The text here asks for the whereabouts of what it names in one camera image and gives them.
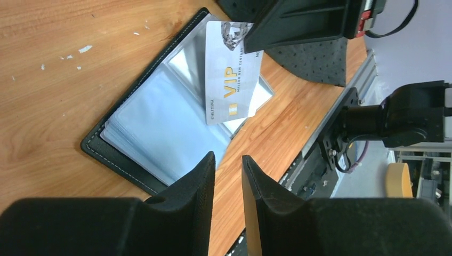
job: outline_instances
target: vip card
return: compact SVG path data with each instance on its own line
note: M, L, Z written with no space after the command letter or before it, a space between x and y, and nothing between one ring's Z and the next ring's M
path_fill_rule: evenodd
M206 117L217 124L254 116L249 105L263 51L245 54L252 23L209 21L206 30Z

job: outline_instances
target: cable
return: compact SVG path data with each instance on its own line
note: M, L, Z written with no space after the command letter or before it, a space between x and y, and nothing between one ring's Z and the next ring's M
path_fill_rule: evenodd
M410 23L411 19L413 19L414 14L416 14L418 6L419 6L419 0L414 0L413 8L411 8L411 11L408 13L407 17L403 20L402 24L400 24L400 26L397 27L396 29L394 29L393 31L391 31L387 34L384 34L384 35L378 35L378 34L373 33L372 31L368 30L368 31L366 31L366 36L368 36L370 38L382 38L385 36L393 35L399 31L401 31Z
M362 160L364 159L364 157L367 154L367 150L369 149L369 141L366 141L366 143L364 144L364 149L362 150L361 156L358 158L358 160L356 161L356 163L354 163L350 169L349 169L349 173L352 173L354 171L354 169L356 167L359 166L359 164L362 162Z
M361 136L356 137L356 138L355 138L355 141L356 141L359 137L363 137L363 136L365 136L365 135L361 135ZM362 162L362 160L363 160L364 157L366 156L367 150L369 149L369 141L366 141L366 143L365 143L365 145L364 145L364 149L362 150L362 153L361 153L361 155L359 156L358 160L356 161L356 163L352 164L352 163L351 163L351 160L350 160L350 158L349 158L349 156L348 156L349 147L350 147L350 145L351 145L352 143L353 143L353 142L349 142L349 143L347 144L346 150L345 150L345 152L344 152L344 154L343 154L343 156L345 156L345 159L347 160L347 166L348 166L348 167L347 167L346 169L343 169L343 168L339 165L338 155L334 156L335 165L336 165L337 170L340 171L340 172L343 172L343 173L347 173L347 174L352 173L352 172L354 171L354 169L355 169L356 167L359 166L359 164Z

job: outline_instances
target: metal bracket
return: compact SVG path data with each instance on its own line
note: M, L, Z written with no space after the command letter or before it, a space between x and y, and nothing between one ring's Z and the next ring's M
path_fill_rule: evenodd
M358 90L356 88L351 88L334 110L333 115L317 138L322 157L328 162L330 170L336 169L336 160L341 159L341 156L346 152L346 148L349 144L348 141L343 141L341 134L337 132L342 128L342 119L340 118L341 111L344 108L358 105Z

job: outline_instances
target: white wall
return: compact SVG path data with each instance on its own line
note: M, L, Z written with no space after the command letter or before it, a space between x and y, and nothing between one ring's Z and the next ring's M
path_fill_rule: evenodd
M387 0L372 31L392 31L412 6L413 0ZM409 83L452 83L451 16L452 0L419 0L417 13L405 29L385 38L365 38L368 49L374 51L381 90L386 96Z

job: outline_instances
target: perforated black mat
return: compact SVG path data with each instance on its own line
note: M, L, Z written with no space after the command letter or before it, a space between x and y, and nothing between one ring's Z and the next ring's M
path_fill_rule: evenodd
M233 21L254 22L262 0L217 0ZM292 74L315 83L345 86L347 39L279 46L265 51Z

